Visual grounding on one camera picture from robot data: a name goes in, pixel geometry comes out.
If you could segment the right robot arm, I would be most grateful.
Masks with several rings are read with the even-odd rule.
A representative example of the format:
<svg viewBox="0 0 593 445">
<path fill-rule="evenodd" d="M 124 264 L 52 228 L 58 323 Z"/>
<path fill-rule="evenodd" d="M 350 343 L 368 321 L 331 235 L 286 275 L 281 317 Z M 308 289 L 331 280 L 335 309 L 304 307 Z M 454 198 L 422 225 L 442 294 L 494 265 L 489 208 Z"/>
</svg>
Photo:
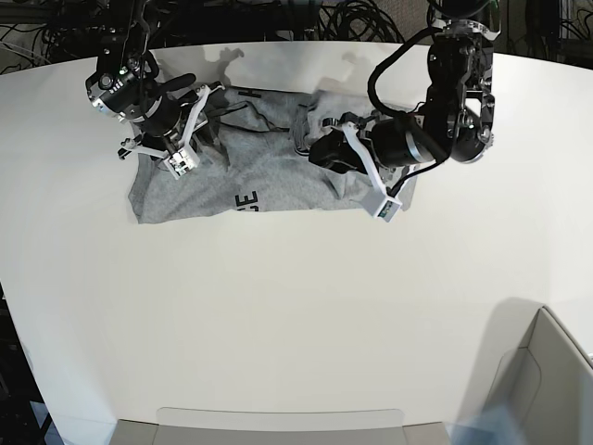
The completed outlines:
<svg viewBox="0 0 593 445">
<path fill-rule="evenodd" d="M 180 169 L 199 162 L 195 134 L 208 123 L 208 99 L 225 84 L 194 88 L 193 73 L 163 82 L 149 49 L 180 10 L 170 1 L 116 1 L 108 8 L 120 26 L 112 26 L 102 37 L 95 72 L 85 81 L 85 89 L 96 110 L 132 126 L 134 137 L 124 140 L 118 151 L 122 159 L 137 152 Z"/>
</svg>

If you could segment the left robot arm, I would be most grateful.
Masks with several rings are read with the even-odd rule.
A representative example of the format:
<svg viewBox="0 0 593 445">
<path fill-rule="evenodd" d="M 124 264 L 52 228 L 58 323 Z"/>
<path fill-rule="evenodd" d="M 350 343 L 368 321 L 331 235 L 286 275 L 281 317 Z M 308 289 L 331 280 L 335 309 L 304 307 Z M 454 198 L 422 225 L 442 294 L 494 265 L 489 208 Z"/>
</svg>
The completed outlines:
<svg viewBox="0 0 593 445">
<path fill-rule="evenodd" d="M 330 132 L 312 144 L 309 162 L 340 174 L 401 169 L 387 190 L 395 197 L 407 181 L 448 159 L 480 159 L 493 143 L 493 43 L 499 32 L 496 1 L 430 2 L 425 29 L 370 75 L 372 113 L 362 117 L 348 112 L 338 120 L 323 120 Z M 377 93 L 379 78 L 426 37 L 433 42 L 427 55 L 431 84 L 424 102 L 411 111 L 388 106 Z"/>
</svg>

